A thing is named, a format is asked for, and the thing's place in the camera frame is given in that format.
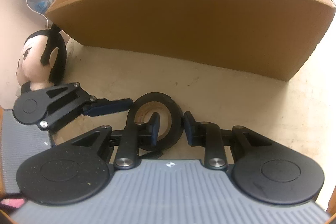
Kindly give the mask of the black tape roll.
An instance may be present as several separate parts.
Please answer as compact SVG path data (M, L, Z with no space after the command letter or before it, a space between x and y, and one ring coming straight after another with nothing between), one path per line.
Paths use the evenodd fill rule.
M129 110L126 123L144 127L140 132L145 136L138 143L145 151L169 149L183 133L181 108L171 97L159 92L139 97Z

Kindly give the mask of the plush doll red shirt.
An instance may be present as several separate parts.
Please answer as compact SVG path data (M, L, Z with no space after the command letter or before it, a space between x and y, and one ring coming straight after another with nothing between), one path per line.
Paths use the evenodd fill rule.
M60 32L53 24L50 29L36 31L26 39L16 72L22 94L61 83L67 50Z

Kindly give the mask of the brown cardboard box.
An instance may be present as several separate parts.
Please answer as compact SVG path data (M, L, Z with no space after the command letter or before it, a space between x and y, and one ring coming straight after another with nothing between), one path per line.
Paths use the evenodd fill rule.
M289 81L322 40L333 0L55 0L85 46L191 60Z

